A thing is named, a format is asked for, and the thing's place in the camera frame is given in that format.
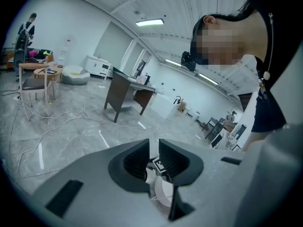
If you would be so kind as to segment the black framed picture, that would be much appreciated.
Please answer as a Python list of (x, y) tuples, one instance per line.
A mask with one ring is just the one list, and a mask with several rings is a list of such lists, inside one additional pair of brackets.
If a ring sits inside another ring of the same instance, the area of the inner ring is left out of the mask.
[(136, 69), (136, 74), (135, 74), (135, 77), (138, 77), (138, 76), (140, 76), (140, 75), (141, 75), (142, 70), (143, 70), (143, 68), (144, 68), (145, 64), (146, 64), (146, 62), (145, 62), (145, 61), (143, 61), (143, 60), (141, 60), (141, 62), (139, 63), (139, 65), (138, 65), (138, 67), (137, 67), (137, 69)]

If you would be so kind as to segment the marble pattern cabinet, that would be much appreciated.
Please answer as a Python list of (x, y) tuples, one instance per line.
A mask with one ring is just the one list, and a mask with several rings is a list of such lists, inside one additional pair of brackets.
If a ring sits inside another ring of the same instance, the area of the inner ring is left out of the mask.
[(237, 138), (238, 134), (230, 133), (226, 129), (222, 129), (211, 141), (210, 147), (227, 151), (239, 151), (241, 147), (238, 145)]

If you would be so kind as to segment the brown door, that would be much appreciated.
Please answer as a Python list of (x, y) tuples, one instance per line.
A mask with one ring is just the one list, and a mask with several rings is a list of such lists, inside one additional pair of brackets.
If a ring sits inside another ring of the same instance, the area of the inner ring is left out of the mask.
[(251, 96), (252, 96), (252, 93), (246, 93), (246, 94), (239, 94), (238, 95), (243, 112), (245, 112), (245, 110), (246, 110), (246, 108), (249, 104)]

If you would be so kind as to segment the white standing fan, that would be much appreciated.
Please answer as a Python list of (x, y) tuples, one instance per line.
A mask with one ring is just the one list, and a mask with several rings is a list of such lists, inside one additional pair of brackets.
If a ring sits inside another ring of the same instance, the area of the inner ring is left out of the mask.
[(76, 38), (72, 34), (67, 34), (62, 39), (62, 46), (60, 48), (60, 57), (59, 59), (67, 62), (71, 51), (73, 50), (76, 43)]

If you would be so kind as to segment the sofa with colourful cushions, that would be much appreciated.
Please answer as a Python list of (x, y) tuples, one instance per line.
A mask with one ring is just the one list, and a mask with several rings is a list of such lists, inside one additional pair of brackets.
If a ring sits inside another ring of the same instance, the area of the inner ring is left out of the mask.
[(53, 61), (53, 51), (38, 48), (28, 48), (25, 63), (49, 63)]

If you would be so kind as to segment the white rectangular cabinet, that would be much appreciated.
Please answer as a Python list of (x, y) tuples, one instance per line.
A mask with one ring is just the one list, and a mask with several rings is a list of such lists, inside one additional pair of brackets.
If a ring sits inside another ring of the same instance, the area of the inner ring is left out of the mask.
[(151, 109), (162, 118), (167, 119), (177, 111), (179, 105), (177, 98), (157, 94), (151, 104)]

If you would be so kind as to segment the rectangular ceiling lamp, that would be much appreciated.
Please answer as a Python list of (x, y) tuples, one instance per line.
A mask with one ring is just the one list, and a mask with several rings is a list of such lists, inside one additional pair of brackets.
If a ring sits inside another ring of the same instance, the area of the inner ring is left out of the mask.
[(159, 19), (150, 19), (150, 20), (144, 20), (144, 21), (138, 21), (135, 23), (138, 27), (143, 27), (143, 26), (157, 26), (157, 25), (163, 25), (164, 20), (159, 18)]

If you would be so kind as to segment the person's black shirt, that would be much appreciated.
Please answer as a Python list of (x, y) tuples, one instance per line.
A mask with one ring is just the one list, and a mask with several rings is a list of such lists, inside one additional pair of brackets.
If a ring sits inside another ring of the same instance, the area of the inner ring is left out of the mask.
[(286, 18), (298, 19), (303, 14), (303, 0), (249, 0), (267, 27), (268, 47), (264, 61), (257, 59), (259, 89), (253, 132), (267, 132), (282, 128), (285, 118), (270, 93), (271, 87), (290, 63), (303, 40), (301, 25), (287, 26)]

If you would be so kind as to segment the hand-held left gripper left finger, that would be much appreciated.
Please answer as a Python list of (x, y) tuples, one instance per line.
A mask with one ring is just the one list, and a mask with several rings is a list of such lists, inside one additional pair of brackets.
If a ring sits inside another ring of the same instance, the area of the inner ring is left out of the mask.
[(87, 154), (40, 185), (33, 198), (53, 226), (164, 227), (150, 199), (148, 139)]

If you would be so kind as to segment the black table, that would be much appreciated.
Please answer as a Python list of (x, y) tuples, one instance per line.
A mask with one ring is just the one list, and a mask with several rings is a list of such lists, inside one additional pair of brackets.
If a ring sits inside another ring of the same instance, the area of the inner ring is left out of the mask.
[(209, 136), (213, 136), (213, 139), (220, 133), (220, 131), (224, 128), (223, 122), (225, 121), (224, 118), (220, 120), (216, 120), (215, 118), (211, 117), (210, 120), (206, 123), (202, 130), (206, 130), (208, 133), (205, 136), (207, 139)]

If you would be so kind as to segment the person's right forearm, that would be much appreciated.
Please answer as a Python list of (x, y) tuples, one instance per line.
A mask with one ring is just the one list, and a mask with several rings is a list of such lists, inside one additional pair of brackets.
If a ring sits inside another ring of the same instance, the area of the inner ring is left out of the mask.
[(246, 152), (250, 145), (256, 141), (264, 140), (267, 135), (269, 135), (272, 131), (267, 132), (251, 132), (249, 137), (247, 138), (245, 144), (241, 148), (242, 151)]

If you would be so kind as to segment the round wooden side table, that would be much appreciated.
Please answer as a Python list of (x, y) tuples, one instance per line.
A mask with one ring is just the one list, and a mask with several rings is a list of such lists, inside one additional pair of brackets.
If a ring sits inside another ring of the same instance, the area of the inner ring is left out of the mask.
[[(49, 87), (52, 89), (53, 98), (55, 99), (56, 98), (56, 96), (55, 96), (55, 83), (61, 82), (63, 67), (60, 67), (59, 65), (58, 66), (51, 65), (47, 68), (58, 71), (54, 75), (47, 74), (47, 80), (50, 83)], [(45, 72), (41, 72), (41, 70), (43, 70), (43, 69), (34, 70), (34, 78), (40, 79), (40, 78), (43, 78), (45, 76)]]

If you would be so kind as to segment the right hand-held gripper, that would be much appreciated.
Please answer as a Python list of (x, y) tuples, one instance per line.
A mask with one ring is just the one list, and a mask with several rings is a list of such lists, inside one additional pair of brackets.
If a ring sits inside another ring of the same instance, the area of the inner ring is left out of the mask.
[(149, 159), (147, 169), (152, 170), (157, 176), (160, 176), (164, 181), (172, 183), (172, 179), (168, 175), (167, 170), (160, 161), (160, 157), (153, 157)]

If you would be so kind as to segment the white low cabinet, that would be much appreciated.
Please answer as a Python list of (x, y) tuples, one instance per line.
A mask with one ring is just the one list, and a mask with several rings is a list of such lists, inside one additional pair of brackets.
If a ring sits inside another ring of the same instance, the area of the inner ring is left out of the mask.
[(107, 79), (112, 63), (94, 56), (86, 56), (85, 69), (92, 75), (101, 76)]

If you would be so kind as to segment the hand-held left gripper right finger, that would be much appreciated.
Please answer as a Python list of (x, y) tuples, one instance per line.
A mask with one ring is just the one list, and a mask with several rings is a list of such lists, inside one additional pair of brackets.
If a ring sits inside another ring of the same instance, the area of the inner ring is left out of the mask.
[(234, 227), (233, 176), (243, 153), (160, 139), (159, 156), (173, 183), (169, 218), (159, 227)]

